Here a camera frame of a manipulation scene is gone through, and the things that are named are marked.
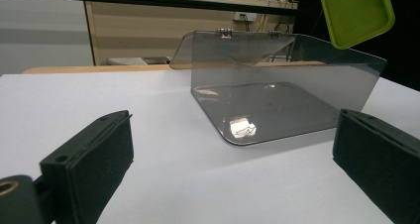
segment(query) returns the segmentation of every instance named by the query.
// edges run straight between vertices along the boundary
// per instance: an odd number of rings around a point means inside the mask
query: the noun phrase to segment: brass screw hole
[[[19,182],[15,180],[0,182],[0,196],[15,190],[19,186]]]

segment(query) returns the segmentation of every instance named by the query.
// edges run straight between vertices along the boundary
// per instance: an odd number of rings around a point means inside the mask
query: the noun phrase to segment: desk
[[[189,83],[188,69],[3,75],[0,176],[38,177],[42,158],[128,109],[134,162],[99,223],[391,223],[333,162],[334,129],[234,147]],[[419,92],[380,79],[364,111],[420,138],[419,107]]]
[[[133,72],[170,70],[169,64],[153,65],[97,65],[97,66],[59,66],[59,67],[34,67],[24,73],[86,73],[86,72]]]

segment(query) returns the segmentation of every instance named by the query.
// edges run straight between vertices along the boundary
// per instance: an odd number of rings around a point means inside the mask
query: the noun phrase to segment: lime green case
[[[331,43],[347,49],[392,28],[390,0],[321,0]]]

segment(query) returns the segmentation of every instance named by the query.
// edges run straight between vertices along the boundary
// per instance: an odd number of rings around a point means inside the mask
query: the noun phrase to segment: white surface
[[[91,64],[83,2],[0,0],[0,75]]]
[[[238,148],[189,92],[188,70],[0,78],[0,176],[96,118],[132,114],[135,159],[99,223],[367,223],[389,219],[333,162],[335,129]],[[420,94],[381,79],[366,111],[420,137]]]

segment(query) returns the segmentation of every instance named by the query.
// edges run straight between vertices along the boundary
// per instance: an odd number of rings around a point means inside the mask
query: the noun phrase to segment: black foam block
[[[394,223],[420,223],[420,141],[367,114],[343,109],[334,161]]]
[[[103,116],[40,163],[57,223],[96,223],[133,161],[128,111]]]

